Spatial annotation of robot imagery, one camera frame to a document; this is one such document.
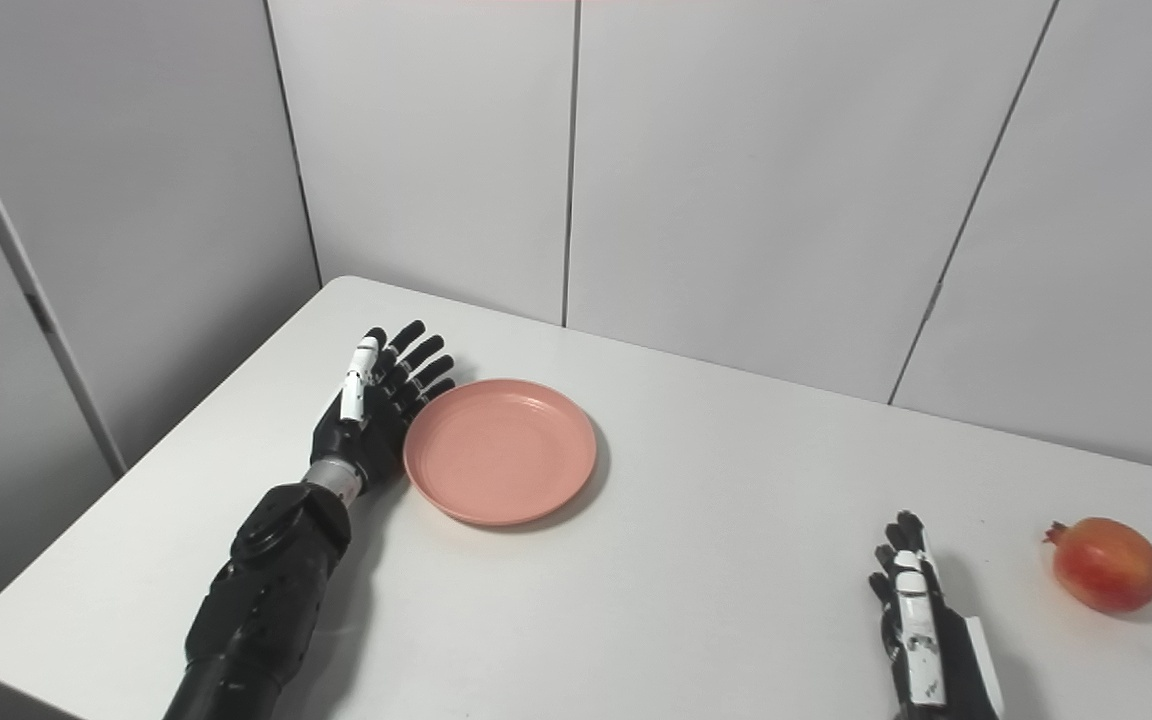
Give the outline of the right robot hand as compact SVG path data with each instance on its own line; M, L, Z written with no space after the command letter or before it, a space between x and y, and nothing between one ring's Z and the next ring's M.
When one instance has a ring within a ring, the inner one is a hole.
M947 605L927 533L899 511L876 547L867 584L881 607L897 719L1001 719L1005 698L979 617Z

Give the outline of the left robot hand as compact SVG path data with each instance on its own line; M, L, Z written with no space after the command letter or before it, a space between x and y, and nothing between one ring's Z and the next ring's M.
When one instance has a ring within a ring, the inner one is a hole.
M388 338L370 329L355 348L344 381L317 420L310 465L334 462L353 475L358 492L396 477L417 415L456 387L454 359L440 334L414 320Z

